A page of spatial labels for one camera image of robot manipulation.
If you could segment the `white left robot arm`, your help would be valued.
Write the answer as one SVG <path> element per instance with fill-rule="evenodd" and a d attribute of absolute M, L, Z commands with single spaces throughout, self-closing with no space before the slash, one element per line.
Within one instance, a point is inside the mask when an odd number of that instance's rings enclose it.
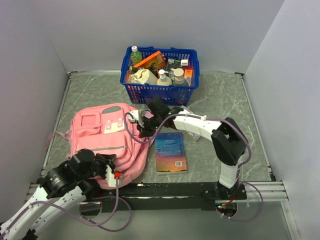
<path fill-rule="evenodd" d="M 45 177 L 39 179 L 39 186 L 23 207 L 0 225 L 0 238 L 21 240 L 36 231 L 32 225 L 43 227 L 57 216 L 58 208 L 64 210 L 85 200 L 95 200 L 101 190 L 95 178 L 105 179 L 107 171 L 113 172 L 115 159 L 116 154 L 81 149 L 49 170 Z"/>

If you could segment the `pink cat pencil case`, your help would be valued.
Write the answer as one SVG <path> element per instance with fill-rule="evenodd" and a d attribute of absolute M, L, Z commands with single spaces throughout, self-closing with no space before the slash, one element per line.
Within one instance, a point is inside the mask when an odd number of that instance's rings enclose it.
<path fill-rule="evenodd" d="M 144 117 L 146 117 L 147 119 L 151 119 L 153 116 L 154 116 L 154 115 L 153 115 L 151 112 L 149 112 L 149 111 L 147 111 L 147 112 L 144 114 Z"/>

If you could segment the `pink student backpack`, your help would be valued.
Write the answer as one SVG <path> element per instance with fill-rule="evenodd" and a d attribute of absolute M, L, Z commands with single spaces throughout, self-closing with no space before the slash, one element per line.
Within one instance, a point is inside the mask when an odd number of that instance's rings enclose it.
<path fill-rule="evenodd" d="M 137 179 L 144 171 L 149 147 L 147 138 L 139 138 L 136 123 L 124 115 L 138 110 L 126 103 L 112 103 L 78 111 L 67 132 L 59 135 L 69 141 L 69 157 L 81 149 L 95 154 L 116 154 L 115 170 L 123 175 L 122 187 Z"/>

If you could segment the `blue sunset cover book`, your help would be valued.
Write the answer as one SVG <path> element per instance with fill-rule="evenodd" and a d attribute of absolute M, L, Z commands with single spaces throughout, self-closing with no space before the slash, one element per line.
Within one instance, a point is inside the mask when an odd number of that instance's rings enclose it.
<path fill-rule="evenodd" d="M 155 138 L 156 172 L 159 175 L 186 173 L 188 171 L 181 132 L 163 132 Z"/>

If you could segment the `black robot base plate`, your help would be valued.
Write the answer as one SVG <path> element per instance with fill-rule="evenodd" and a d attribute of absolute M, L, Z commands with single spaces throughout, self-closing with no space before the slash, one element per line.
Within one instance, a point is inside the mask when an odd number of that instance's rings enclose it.
<path fill-rule="evenodd" d="M 203 211 L 216 210 L 216 204 L 236 202 L 236 197 L 233 196 L 230 200 L 219 202 L 208 200 L 201 197 L 151 197 L 151 198 L 130 198 L 121 197 L 124 199 L 132 210 L 185 210 L 185 209 L 201 209 Z"/>

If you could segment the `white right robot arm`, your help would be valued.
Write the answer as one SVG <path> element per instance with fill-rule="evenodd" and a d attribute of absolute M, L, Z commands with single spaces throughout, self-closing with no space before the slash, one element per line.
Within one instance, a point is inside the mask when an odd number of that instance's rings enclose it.
<path fill-rule="evenodd" d="M 241 166 L 252 157 L 249 142 L 234 119 L 196 115 L 178 106 L 170 108 L 159 97 L 149 101 L 147 107 L 151 117 L 138 110 L 128 114 L 128 120 L 137 124 L 139 137 L 151 141 L 164 127 L 188 131 L 211 141 L 221 162 L 218 193 L 223 199 L 230 199 L 236 193 Z"/>

